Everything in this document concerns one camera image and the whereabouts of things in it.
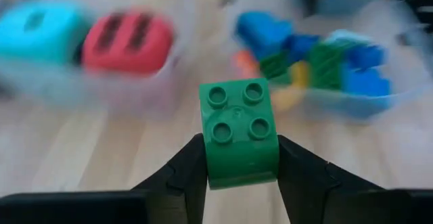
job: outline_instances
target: red lego brick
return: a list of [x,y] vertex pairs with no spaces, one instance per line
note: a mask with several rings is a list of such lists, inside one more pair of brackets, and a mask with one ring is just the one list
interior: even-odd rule
[[174,40],[164,16],[143,12],[111,14],[91,28],[83,47],[88,72],[148,75],[164,66]]

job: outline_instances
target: clear plastic container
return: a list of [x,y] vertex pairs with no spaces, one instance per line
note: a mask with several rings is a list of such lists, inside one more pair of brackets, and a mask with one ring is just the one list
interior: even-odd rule
[[[303,16],[302,0],[237,0],[227,8],[227,37],[224,50],[230,54],[243,49],[233,36],[237,16],[250,10],[262,10],[291,20],[296,33],[326,37],[337,29],[346,29],[370,37],[386,48],[384,65],[378,69],[392,83],[392,95],[365,97],[320,89],[293,91],[304,98],[290,110],[309,118],[343,115],[365,122],[387,109],[419,95],[427,89],[430,76],[431,52],[426,34],[416,29],[416,21],[405,11],[405,4],[396,0],[319,0],[317,15]],[[402,46],[397,37],[410,30],[411,46]]]
[[127,74],[89,75],[79,68],[36,66],[31,61],[0,60],[0,78],[13,91],[34,102],[61,108],[110,109],[157,117],[170,116],[179,105],[187,61],[186,50],[193,39],[195,6],[193,0],[170,0],[158,7],[146,0],[77,0],[93,18],[120,9],[141,7],[168,16],[175,25],[176,40],[163,68],[149,77]]

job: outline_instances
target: plastic bin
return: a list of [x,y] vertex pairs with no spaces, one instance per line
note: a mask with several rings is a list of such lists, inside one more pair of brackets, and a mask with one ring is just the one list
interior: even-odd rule
[[110,73],[89,75],[80,68],[37,66],[31,61],[0,60],[0,78],[24,99],[61,108],[106,109],[139,116],[169,116],[179,104],[194,28],[193,0],[170,0],[157,8],[145,0],[75,0],[89,9],[92,18],[112,11],[144,6],[168,16],[176,40],[163,68],[149,77]]
[[[387,50],[386,62],[380,66],[383,77],[392,83],[392,95],[364,97],[320,89],[294,91],[304,93],[299,106],[290,110],[302,112],[309,118],[341,115],[365,122],[387,109],[419,95],[431,84],[429,69],[431,53],[424,33],[405,12],[405,4],[396,0],[320,0],[317,15],[304,18],[301,0],[237,0],[227,8],[225,52],[243,49],[233,35],[237,16],[246,11],[272,12],[279,18],[291,20],[296,33],[326,37],[337,29],[346,29],[370,37]],[[411,31],[410,47],[399,44],[397,36]]]

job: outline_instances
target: wooden surface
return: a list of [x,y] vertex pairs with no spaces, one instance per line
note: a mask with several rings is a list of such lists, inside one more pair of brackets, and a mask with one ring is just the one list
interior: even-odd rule
[[[193,81],[170,121],[105,112],[0,104],[0,196],[16,192],[129,189],[201,131],[198,82],[225,78],[215,49],[223,10],[200,0]],[[208,76],[203,71],[213,71]],[[278,116],[278,132],[384,187],[433,187],[433,95],[393,108],[370,125]],[[276,183],[208,192],[205,223],[288,223]]]

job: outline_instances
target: wooden floor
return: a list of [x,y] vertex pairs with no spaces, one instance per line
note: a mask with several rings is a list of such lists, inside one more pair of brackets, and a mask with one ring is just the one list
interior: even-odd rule
[[[147,0],[159,4],[161,0]],[[17,192],[129,189],[201,131],[198,82],[224,79],[215,45],[219,0],[199,0],[198,52],[172,120],[0,104],[0,196]],[[213,71],[210,77],[204,71]],[[370,125],[280,116],[278,132],[384,187],[433,187],[433,94],[426,92]],[[205,223],[288,223],[276,183],[208,192]]]

